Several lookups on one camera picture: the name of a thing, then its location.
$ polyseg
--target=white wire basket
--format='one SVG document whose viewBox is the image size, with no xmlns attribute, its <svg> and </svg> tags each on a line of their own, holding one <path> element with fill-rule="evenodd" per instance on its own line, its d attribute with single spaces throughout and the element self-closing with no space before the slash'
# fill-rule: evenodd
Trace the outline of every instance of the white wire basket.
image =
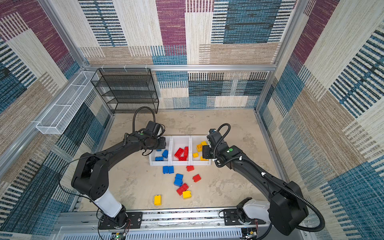
<svg viewBox="0 0 384 240">
<path fill-rule="evenodd" d="M 91 71 L 83 71 L 77 76 L 36 125 L 42 134 L 63 134 L 91 92 L 93 88 L 92 77 L 95 78 L 93 81 L 98 80 L 98 75 Z"/>
</svg>

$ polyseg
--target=toy block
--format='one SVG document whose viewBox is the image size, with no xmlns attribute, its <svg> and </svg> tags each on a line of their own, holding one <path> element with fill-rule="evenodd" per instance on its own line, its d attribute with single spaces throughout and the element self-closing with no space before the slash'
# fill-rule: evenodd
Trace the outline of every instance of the toy block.
<svg viewBox="0 0 384 240">
<path fill-rule="evenodd" d="M 181 196 L 183 195 L 183 192 L 186 191 L 188 188 L 188 185 L 184 183 L 183 186 L 179 187 L 179 189 L 176 190 L 176 192 Z"/>
<path fill-rule="evenodd" d="M 164 150 L 162 156 L 163 156 L 164 158 L 168 158 L 168 150 Z"/>
<path fill-rule="evenodd" d="M 176 173 L 176 179 L 180 179 L 180 180 L 183 180 L 183 174 L 178 174 Z"/>
<path fill-rule="evenodd" d="M 179 149 L 177 150 L 177 152 L 175 153 L 175 157 L 176 157 L 176 158 L 179 158 L 179 157 L 183 154 L 183 152 L 184 152 L 184 149 L 179 148 Z"/>
<path fill-rule="evenodd" d="M 195 170 L 195 167 L 194 166 L 187 166 L 187 172 L 190 172 L 192 170 Z"/>
<path fill-rule="evenodd" d="M 188 199 L 188 198 L 191 198 L 192 195 L 191 195 L 191 191 L 184 191 L 183 192 L 183 198 L 184 199 Z"/>
<path fill-rule="evenodd" d="M 168 167 L 168 173 L 175 173 L 173 166 Z"/>
<path fill-rule="evenodd" d="M 200 175 L 197 174 L 197 175 L 194 176 L 192 179 L 193 179 L 194 182 L 198 182 L 198 181 L 201 180 L 201 177 L 200 177 Z"/>
<path fill-rule="evenodd" d="M 181 179 L 176 178 L 175 182 L 173 182 L 175 186 L 181 187 L 183 185 L 183 181 Z"/>
<path fill-rule="evenodd" d="M 155 196 L 155 206 L 160 206 L 161 205 L 161 195 L 156 195 Z"/>
<path fill-rule="evenodd" d="M 184 157 L 188 157 L 188 147 L 184 148 Z"/>
</svg>

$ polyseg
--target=divided storage container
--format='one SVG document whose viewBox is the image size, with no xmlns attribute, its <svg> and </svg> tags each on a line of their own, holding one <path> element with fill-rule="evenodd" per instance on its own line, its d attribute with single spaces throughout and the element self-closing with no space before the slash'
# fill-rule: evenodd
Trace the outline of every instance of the divided storage container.
<svg viewBox="0 0 384 240">
<path fill-rule="evenodd" d="M 168 159 L 164 158 L 164 161 L 155 161 L 155 157 L 161 157 L 164 150 L 157 152 L 154 150 L 149 155 L 149 164 L 151 166 L 193 166 L 193 165 L 203 165 L 208 166 L 211 165 L 211 160 L 200 161 L 200 157 L 202 156 L 202 152 L 198 152 L 199 157 L 193 158 L 192 153 L 197 152 L 196 146 L 201 144 L 202 141 L 207 140 L 207 136 L 165 136 L 166 138 L 166 150 L 168 150 Z M 175 153 L 179 148 L 184 149 L 188 147 L 188 159 L 187 161 L 179 161 L 178 158 L 175 157 Z"/>
</svg>

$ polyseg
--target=black mounting plate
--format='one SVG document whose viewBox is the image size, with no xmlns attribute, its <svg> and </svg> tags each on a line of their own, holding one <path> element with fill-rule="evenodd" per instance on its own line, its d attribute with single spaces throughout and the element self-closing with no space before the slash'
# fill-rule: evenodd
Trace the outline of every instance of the black mounting plate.
<svg viewBox="0 0 384 240">
<path fill-rule="evenodd" d="M 224 223 L 226 226 L 243 225 L 239 222 L 239 217 L 237 216 L 236 209 L 224 209 L 223 214 L 224 214 Z M 257 223 L 266 224 L 265 221 L 260 219 L 257 219 Z M 256 225 L 255 220 L 252 220 L 250 225 Z"/>
<path fill-rule="evenodd" d="M 141 221 L 142 221 L 142 212 L 126 212 L 128 215 L 128 218 L 131 220 L 131 229 L 138 229 L 141 226 Z M 99 224 L 99 229 L 100 230 L 110 230 L 110 229 L 115 229 L 112 225 L 109 225 L 107 221 L 101 222 Z"/>
</svg>

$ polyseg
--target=beige table surface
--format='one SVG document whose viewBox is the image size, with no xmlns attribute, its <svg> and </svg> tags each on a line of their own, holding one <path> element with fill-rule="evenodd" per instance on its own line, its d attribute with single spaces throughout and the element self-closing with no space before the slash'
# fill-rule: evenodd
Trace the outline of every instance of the beige table surface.
<svg viewBox="0 0 384 240">
<path fill-rule="evenodd" d="M 132 132 L 133 114 L 116 114 L 104 148 L 122 141 L 125 132 Z M 152 120 L 151 114 L 138 114 L 136 130 Z M 236 145 L 247 156 L 269 173 L 277 176 L 276 169 L 263 139 L 252 109 L 223 109 L 202 111 L 159 111 L 156 122 L 166 126 L 164 135 L 206 135 L 210 128 L 223 123 L 231 124 L 231 131 L 225 138 L 228 145 Z M 109 171 L 109 189 L 115 198 L 127 209 L 177 209 L 189 207 L 236 206 L 246 197 L 266 200 L 261 192 L 239 173 L 227 167 L 195 166 L 187 172 L 185 166 L 175 166 L 175 174 L 183 174 L 192 193 L 190 199 L 183 199 L 173 185 L 175 174 L 163 174 L 161 166 L 150 166 L 148 157 L 136 152 Z M 201 180 L 194 183 L 192 177 L 200 174 Z M 154 196 L 161 195 L 162 205 L 154 205 Z M 80 211 L 94 211 L 97 208 L 83 199 Z"/>
</svg>

